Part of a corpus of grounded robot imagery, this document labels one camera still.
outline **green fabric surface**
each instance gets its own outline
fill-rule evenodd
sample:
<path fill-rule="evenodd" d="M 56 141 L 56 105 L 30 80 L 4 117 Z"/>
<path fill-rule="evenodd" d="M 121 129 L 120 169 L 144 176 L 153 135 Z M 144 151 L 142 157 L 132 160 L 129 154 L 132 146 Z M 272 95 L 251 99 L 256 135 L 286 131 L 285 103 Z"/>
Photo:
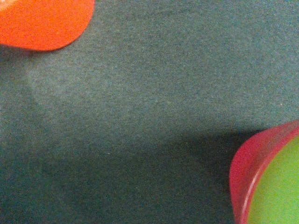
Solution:
<path fill-rule="evenodd" d="M 234 153 L 298 118 L 298 8 L 105 0 L 61 50 L 0 46 L 0 222 L 234 223 Z"/>

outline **plastic container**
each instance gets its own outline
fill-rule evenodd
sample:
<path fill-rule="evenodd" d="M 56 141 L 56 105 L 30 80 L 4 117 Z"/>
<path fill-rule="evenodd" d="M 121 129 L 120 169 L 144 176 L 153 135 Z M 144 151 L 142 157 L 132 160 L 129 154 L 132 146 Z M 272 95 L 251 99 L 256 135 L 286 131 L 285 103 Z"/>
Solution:
<path fill-rule="evenodd" d="M 62 48 L 84 32 L 93 9 L 94 0 L 0 0 L 0 44 Z"/>
<path fill-rule="evenodd" d="M 229 181 L 236 224 L 299 223 L 299 120 L 247 140 Z"/>

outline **orange object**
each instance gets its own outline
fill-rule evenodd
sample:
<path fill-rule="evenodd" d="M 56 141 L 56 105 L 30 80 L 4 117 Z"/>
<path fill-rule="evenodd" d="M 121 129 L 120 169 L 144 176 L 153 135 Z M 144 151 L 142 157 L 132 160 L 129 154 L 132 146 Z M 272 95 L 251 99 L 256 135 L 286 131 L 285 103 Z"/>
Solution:
<path fill-rule="evenodd" d="M 0 0 L 0 44 L 48 51 L 86 29 L 94 0 Z"/>

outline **red rim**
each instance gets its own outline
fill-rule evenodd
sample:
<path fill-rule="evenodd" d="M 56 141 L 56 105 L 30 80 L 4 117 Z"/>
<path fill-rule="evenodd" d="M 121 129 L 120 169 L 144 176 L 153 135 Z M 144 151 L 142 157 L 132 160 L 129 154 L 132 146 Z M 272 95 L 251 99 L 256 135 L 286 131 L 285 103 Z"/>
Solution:
<path fill-rule="evenodd" d="M 299 135 L 299 120 L 260 132 L 248 139 L 234 156 L 229 184 L 237 224 L 247 224 L 254 192 L 263 173 L 292 139 Z"/>

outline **dark green carpet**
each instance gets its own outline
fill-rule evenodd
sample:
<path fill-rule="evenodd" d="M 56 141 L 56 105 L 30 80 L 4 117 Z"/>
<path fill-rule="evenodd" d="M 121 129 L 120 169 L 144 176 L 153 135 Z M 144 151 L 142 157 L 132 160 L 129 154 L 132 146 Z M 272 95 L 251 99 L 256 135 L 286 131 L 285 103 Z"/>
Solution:
<path fill-rule="evenodd" d="M 103 1 L 62 50 L 1 46 L 0 223 L 234 223 L 234 153 L 298 118 L 298 9 Z"/>

